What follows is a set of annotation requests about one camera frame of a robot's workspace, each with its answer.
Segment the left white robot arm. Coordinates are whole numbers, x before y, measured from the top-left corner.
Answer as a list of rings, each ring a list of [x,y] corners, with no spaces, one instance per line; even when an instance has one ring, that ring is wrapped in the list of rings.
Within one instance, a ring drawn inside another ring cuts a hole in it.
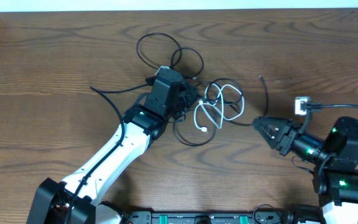
[[[141,156],[196,102],[199,90],[169,67],[150,78],[152,89],[124,113],[110,140],[61,182],[45,179],[37,188],[28,223],[120,223],[123,216],[103,204],[104,194],[126,167]]]

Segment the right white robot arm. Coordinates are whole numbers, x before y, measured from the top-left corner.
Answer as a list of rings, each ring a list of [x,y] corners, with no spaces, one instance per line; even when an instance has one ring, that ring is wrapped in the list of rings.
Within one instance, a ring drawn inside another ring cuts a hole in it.
[[[271,149],[290,152],[314,164],[314,192],[318,207],[296,205],[282,223],[358,223],[358,119],[338,118],[326,139],[306,131],[307,122],[256,118],[252,123]]]

